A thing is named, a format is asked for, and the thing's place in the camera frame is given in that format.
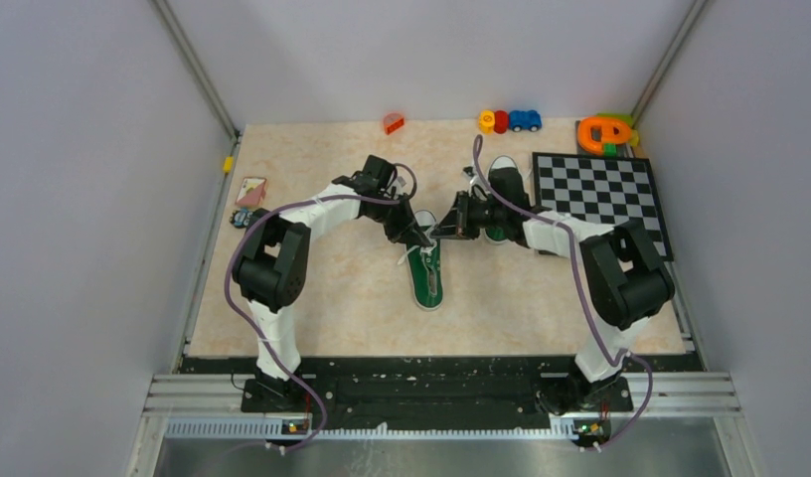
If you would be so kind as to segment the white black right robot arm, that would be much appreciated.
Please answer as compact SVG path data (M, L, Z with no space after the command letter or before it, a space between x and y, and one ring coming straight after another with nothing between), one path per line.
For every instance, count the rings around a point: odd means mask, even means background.
M483 192L459 192L434 239L477 239L489 229L522 247L566 258L591 338L565 383L569 401L593 409L606 398L638 331L675 293L671 275L638 220L596 224L536 208L515 166L479 178Z

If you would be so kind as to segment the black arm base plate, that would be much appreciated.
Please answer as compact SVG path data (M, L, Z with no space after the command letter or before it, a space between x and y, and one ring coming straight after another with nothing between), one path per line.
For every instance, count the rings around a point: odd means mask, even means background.
M183 375L225 375L241 392L245 413L297 412L306 426L332 431L544 430L579 412L591 420L633 414L664 391L663 378L681 378L699 365L685 356L628 364L605 389L580 400L566 394L568 357L306 358L296 371L298 393L279 397L255 379L252 358L185 358Z

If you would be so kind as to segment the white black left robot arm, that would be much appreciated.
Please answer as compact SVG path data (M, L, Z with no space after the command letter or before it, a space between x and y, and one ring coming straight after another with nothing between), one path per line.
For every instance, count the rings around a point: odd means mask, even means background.
M306 282L312 244L359 218L381 225L386 238L407 248L432 245L410 206L414 191L399 182L401 163L371 155L362 170L334 179L311 198L272 211L255 211L225 276L224 290L237 285L248 309L232 303L259 344L256 381L279 410L299 405L303 385L295 376L300 357L293 304Z

